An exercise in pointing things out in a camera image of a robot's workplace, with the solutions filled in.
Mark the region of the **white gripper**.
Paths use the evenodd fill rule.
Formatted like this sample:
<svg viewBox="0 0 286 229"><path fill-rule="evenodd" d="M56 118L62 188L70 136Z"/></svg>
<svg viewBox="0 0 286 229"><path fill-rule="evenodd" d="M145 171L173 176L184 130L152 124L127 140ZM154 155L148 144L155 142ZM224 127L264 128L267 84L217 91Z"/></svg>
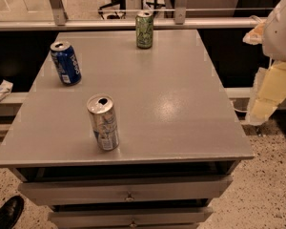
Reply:
<svg viewBox="0 0 286 229"><path fill-rule="evenodd" d="M247 106L246 121L253 126L266 122L286 99L286 0L280 0L269 14L243 37L250 45L262 43L263 53L275 61L269 69L255 74Z"/></svg>

